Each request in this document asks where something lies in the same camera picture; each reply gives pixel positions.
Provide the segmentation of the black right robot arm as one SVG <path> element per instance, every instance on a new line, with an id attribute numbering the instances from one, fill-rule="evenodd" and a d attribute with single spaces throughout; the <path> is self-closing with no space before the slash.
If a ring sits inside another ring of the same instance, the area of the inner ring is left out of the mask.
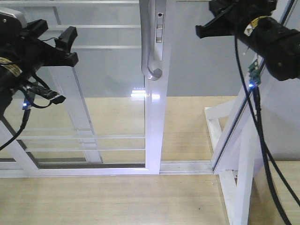
<path id="1" fill-rule="evenodd" d="M 300 76 L 300 32 L 289 29 L 271 14 L 275 0 L 211 0 L 214 18 L 195 27 L 199 38 L 234 36 L 264 58 L 269 73 L 279 81 Z"/>

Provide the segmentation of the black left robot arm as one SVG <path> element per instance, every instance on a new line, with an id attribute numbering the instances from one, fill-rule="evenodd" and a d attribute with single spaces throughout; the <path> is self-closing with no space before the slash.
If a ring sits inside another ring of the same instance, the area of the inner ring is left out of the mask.
<path id="1" fill-rule="evenodd" d="M 68 27 L 58 38 L 55 46 L 39 37 L 48 30 L 43 19 L 27 22 L 23 13 L 1 7 L 0 9 L 0 113 L 4 114 L 18 90 L 26 88 L 50 101 L 60 104 L 66 99 L 51 90 L 37 77 L 41 67 L 69 66 L 78 62 L 77 53 L 71 52 L 77 37 L 76 27 Z"/>

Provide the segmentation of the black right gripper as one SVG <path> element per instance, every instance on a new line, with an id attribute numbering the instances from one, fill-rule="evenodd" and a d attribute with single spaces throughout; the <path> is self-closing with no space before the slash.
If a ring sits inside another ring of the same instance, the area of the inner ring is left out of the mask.
<path id="1" fill-rule="evenodd" d="M 199 38 L 235 36 L 258 17 L 270 16 L 276 9 L 275 0 L 211 0 L 209 11 L 214 18 L 204 26 L 195 27 Z"/>

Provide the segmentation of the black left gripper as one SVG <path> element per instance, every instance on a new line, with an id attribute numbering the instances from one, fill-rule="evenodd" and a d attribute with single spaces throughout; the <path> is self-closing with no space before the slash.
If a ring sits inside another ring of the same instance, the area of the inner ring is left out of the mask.
<path id="1" fill-rule="evenodd" d="M 55 40 L 55 47 L 33 36 L 0 36 L 0 78 L 28 79 L 42 66 L 74 67 L 79 59 L 70 52 L 77 37 L 76 27 L 69 26 Z"/>

